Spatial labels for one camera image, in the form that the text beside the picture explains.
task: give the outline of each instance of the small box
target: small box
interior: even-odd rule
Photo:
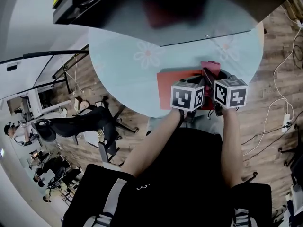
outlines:
[[[214,82],[214,99],[225,108],[244,107],[248,85],[242,79],[223,79]]]
[[[204,81],[200,84],[179,81],[171,86],[170,106],[194,111],[203,104]]]

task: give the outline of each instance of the round table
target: round table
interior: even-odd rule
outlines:
[[[89,28],[90,58],[106,90],[149,117],[169,112],[160,109],[157,72],[200,69],[201,61],[216,61],[248,84],[260,65],[263,45],[262,22],[249,32],[165,47]]]

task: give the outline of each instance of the electrical outlet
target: electrical outlet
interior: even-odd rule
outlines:
[[[283,124],[282,124],[282,132],[286,132],[288,130],[287,126],[289,126],[290,122],[290,114],[284,114]]]

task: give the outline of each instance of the black shirt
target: black shirt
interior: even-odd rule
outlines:
[[[157,159],[138,178],[102,168],[100,171],[102,182],[92,197],[93,205],[87,200],[88,194],[84,193],[85,185],[88,187],[89,181],[92,181],[92,175],[96,179],[96,172],[91,174],[89,179],[88,167],[64,216],[64,222],[69,221],[66,220],[68,215],[77,215],[78,210],[75,209],[79,208],[76,206],[79,204],[85,206],[87,211],[83,219],[102,213],[111,187],[117,178],[120,178],[126,180],[127,184],[119,195],[117,209],[111,222],[114,227],[193,225],[230,227],[232,218],[234,220],[236,218],[235,209],[247,210],[249,217],[258,223],[258,227],[269,226],[270,187],[265,184],[243,183],[228,189],[221,175],[221,148],[220,135],[178,128]],[[65,226],[83,226],[81,223],[77,221]]]

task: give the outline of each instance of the red object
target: red object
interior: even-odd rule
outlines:
[[[202,68],[208,68],[216,77],[220,71],[220,64],[214,61],[202,61]],[[167,72],[158,72],[157,81],[158,81],[158,90],[159,90],[159,99],[160,99],[160,108],[161,109],[171,109],[170,107],[170,91],[171,86],[180,81],[180,79],[185,79],[196,74],[202,74],[202,70],[180,70],[180,71],[167,71]],[[209,95],[209,86],[205,87],[204,96],[206,97],[206,102],[203,105],[202,109],[213,109],[212,100],[208,97]]]

